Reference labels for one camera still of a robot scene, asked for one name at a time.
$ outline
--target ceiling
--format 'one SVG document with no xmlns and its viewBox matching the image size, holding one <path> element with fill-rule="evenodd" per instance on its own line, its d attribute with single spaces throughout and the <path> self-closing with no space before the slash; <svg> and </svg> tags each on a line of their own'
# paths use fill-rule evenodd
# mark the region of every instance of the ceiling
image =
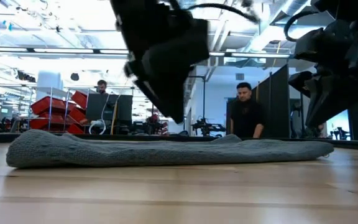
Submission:
<svg viewBox="0 0 358 224">
<path fill-rule="evenodd" d="M 181 0 L 182 7 L 201 3 L 220 3 L 236 7 L 243 12 L 243 0 Z M 253 10 L 262 22 L 253 24 L 231 12 L 220 9 L 195 9 L 193 16 L 209 20 L 211 51 L 267 52 L 291 54 L 294 44 L 285 41 L 283 23 L 270 23 L 289 2 L 303 2 L 299 11 L 307 8 L 305 0 L 254 0 Z M 330 18 L 322 15 L 299 20 L 290 29 L 294 37 L 309 30 L 326 26 Z M 115 16 L 107 0 L 0 0 L 0 47 L 64 48 L 64 49 L 126 49 L 121 34 L 115 28 Z M 279 44 L 270 44 L 279 40 Z M 132 86 L 132 80 L 122 72 L 124 58 L 74 57 L 62 54 L 0 54 L 0 83 L 20 85 L 25 82 L 15 78 L 19 70 L 37 79 L 39 70 L 58 70 L 64 86 L 94 86 L 105 79 L 110 87 Z M 72 73 L 80 79 L 73 81 Z M 12 97 L 28 96 L 28 88 L 5 86 L 1 94 Z M 139 101 L 147 101 L 140 96 Z M 150 108 L 149 102 L 144 108 Z"/>
</svg>

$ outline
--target black cable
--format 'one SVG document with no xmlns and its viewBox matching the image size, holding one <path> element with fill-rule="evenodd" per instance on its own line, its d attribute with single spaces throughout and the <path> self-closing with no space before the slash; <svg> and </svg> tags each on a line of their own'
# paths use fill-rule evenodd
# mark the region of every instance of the black cable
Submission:
<svg viewBox="0 0 358 224">
<path fill-rule="evenodd" d="M 288 22 L 285 24 L 284 26 L 284 35 L 285 38 L 287 39 L 287 41 L 291 41 L 291 42 L 296 42 L 297 39 L 292 38 L 288 35 L 288 31 L 290 30 L 291 25 L 297 21 L 298 19 L 300 19 L 303 16 L 308 16 L 308 15 L 313 15 L 313 14 L 317 14 L 319 12 L 316 11 L 305 11 L 305 12 L 299 12 L 298 14 L 294 15 L 293 17 L 291 17 Z"/>
<path fill-rule="evenodd" d="M 218 4 L 218 3 L 204 3 L 204 4 L 197 4 L 194 6 L 190 6 L 187 9 L 184 9 L 186 11 L 190 11 L 196 8 L 204 8 L 204 7 L 213 7 L 213 8 L 217 8 L 217 9 L 223 9 L 223 10 L 227 10 L 233 13 L 236 13 L 246 19 L 248 19 L 251 22 L 254 23 L 258 23 L 260 21 L 260 19 L 256 16 L 256 15 L 248 15 L 245 14 L 243 12 L 241 12 L 240 10 L 236 9 L 235 7 L 231 7 L 231 6 L 227 6 L 225 4 Z"/>
</svg>

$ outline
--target gray towel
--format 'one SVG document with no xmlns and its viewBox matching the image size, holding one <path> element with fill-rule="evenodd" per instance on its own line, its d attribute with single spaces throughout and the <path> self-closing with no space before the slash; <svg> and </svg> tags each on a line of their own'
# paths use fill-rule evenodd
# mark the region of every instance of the gray towel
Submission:
<svg viewBox="0 0 358 224">
<path fill-rule="evenodd" d="M 233 135 L 211 142 L 103 142 L 29 130 L 9 146 L 6 162 L 17 168 L 234 164 L 307 161 L 333 150 L 325 142 L 241 141 Z"/>
</svg>

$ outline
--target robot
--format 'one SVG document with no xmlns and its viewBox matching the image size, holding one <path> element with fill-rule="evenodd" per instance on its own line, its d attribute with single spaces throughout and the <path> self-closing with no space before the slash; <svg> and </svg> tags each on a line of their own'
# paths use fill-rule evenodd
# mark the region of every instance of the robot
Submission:
<svg viewBox="0 0 358 224">
<path fill-rule="evenodd" d="M 177 0 L 170 6 L 158 0 L 110 0 L 116 27 L 127 45 L 127 76 L 166 117 L 183 121 L 183 84 L 194 64 L 206 60 L 208 22 L 189 13 L 197 7 L 217 7 L 258 23 L 252 10 L 245 14 L 223 4 L 199 4 L 181 9 Z M 245 6 L 251 1 L 243 0 Z M 358 1 L 312 0 L 316 9 L 293 16 L 284 28 L 296 42 L 294 58 L 316 63 L 317 73 L 292 76 L 290 85 L 310 96 L 306 125 L 317 126 L 358 102 Z M 328 12 L 335 21 L 298 40 L 288 36 L 292 23 L 302 16 Z"/>
</svg>

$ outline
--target white ceiling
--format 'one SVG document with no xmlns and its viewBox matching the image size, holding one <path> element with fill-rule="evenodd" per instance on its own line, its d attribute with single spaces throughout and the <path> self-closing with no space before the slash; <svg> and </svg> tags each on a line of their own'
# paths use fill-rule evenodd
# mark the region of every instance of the white ceiling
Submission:
<svg viewBox="0 0 358 224">
<path fill-rule="evenodd" d="M 269 21 L 286 1 L 254 0 L 254 10 L 263 21 Z M 246 11 L 239 6 L 241 0 L 180 2 L 183 6 L 215 2 Z M 207 8 L 196 9 L 192 13 L 194 17 L 209 19 L 210 44 L 215 37 L 221 42 L 219 45 L 217 41 L 211 48 L 214 51 L 245 47 L 258 33 L 258 25 L 231 12 L 222 13 L 220 9 Z M 0 47 L 126 49 L 114 23 L 115 16 L 107 0 L 0 0 Z M 312 28 L 292 29 L 291 34 L 300 36 Z M 269 40 L 285 39 L 282 27 L 274 27 L 272 30 Z M 288 54 L 293 52 L 293 48 L 294 45 L 286 41 L 282 41 L 279 49 L 267 41 L 261 50 Z M 122 72 L 124 63 L 124 59 L 0 54 L 0 83 L 21 84 L 22 81 L 12 75 L 14 70 L 37 78 L 39 70 L 53 69 L 61 72 L 65 86 L 94 86 L 99 79 L 105 79 L 109 86 L 132 86 L 132 80 Z M 230 78 L 219 75 L 222 69 L 225 68 L 217 69 L 213 78 L 221 78 L 219 82 L 229 82 Z M 77 82 L 70 79 L 74 72 L 80 76 Z M 18 92 L 17 88 L 0 89 L 2 92 L 4 90 L 12 94 Z"/>
</svg>

